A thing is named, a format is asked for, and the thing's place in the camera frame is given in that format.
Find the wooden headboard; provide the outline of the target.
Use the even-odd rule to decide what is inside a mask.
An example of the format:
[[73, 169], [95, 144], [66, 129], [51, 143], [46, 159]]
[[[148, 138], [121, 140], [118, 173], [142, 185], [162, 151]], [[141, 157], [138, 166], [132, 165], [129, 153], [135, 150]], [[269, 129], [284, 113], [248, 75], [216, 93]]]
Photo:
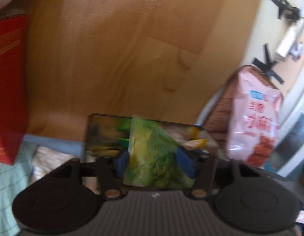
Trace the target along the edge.
[[92, 113], [192, 124], [240, 65], [260, 0], [17, 0], [29, 14], [28, 133]]

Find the black storage box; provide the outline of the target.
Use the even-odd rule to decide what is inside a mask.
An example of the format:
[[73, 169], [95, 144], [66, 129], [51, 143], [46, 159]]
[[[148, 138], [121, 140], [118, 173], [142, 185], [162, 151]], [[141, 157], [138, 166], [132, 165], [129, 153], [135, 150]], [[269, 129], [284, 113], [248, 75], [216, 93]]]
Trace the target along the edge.
[[[88, 116], [85, 151], [95, 157], [114, 157], [127, 148], [130, 141], [131, 117], [93, 113]], [[218, 143], [200, 126], [155, 121], [179, 146], [187, 150], [217, 154]]]

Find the mint green sheet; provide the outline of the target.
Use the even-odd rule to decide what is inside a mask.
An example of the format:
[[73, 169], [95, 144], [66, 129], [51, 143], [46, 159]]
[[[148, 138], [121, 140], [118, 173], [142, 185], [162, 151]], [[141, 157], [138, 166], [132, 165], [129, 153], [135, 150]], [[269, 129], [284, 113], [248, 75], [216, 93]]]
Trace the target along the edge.
[[17, 235], [20, 231], [12, 214], [12, 203], [29, 186], [36, 149], [36, 144], [22, 142], [13, 165], [0, 163], [0, 235]]

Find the pink fried dough snack bag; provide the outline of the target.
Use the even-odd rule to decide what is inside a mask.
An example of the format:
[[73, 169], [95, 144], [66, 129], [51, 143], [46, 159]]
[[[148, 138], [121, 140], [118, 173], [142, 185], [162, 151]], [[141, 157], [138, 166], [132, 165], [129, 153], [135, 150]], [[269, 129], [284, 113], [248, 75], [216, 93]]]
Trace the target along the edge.
[[281, 91], [254, 67], [237, 73], [226, 151], [230, 159], [262, 167], [278, 137]]

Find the white power strip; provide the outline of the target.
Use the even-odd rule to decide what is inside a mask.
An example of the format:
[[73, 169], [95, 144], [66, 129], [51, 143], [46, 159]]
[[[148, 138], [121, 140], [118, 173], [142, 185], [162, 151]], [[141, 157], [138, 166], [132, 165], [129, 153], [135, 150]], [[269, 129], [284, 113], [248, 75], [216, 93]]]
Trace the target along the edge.
[[298, 39], [304, 30], [304, 20], [300, 19], [288, 27], [286, 34], [276, 49], [276, 56], [279, 60], [285, 60], [289, 55], [297, 61], [301, 55], [303, 44]]

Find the beige patterned blanket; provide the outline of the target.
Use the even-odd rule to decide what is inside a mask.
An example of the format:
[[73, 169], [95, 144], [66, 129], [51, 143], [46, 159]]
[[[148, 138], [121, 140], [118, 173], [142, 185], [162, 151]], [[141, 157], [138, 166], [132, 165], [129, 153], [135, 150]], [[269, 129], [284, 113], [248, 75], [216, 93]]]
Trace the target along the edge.
[[[68, 160], [77, 158], [74, 155], [65, 154], [59, 151], [49, 149], [47, 147], [39, 146], [34, 154], [32, 165], [33, 172], [30, 177], [30, 185], [42, 177], [47, 175], [49, 172], [58, 168]], [[86, 154], [86, 162], [94, 162], [96, 159], [94, 156]], [[92, 190], [95, 194], [99, 194], [99, 185], [95, 177], [87, 177], [84, 179], [84, 185]]]

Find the green yellow snack bag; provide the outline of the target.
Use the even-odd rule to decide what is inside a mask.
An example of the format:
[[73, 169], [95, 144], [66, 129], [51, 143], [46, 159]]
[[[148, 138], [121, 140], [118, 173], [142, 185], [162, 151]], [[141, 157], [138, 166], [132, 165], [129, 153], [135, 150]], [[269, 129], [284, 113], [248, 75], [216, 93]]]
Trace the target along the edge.
[[195, 180], [177, 165], [179, 146], [162, 127], [151, 120], [133, 117], [130, 128], [129, 162], [123, 183], [153, 189], [189, 189]]

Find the red gift bag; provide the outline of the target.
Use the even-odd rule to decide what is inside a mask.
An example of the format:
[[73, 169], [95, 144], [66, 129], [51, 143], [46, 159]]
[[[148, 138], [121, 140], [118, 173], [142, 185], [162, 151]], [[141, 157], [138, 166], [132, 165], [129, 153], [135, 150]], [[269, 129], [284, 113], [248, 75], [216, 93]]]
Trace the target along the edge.
[[27, 16], [0, 17], [0, 162], [12, 165], [28, 127]]

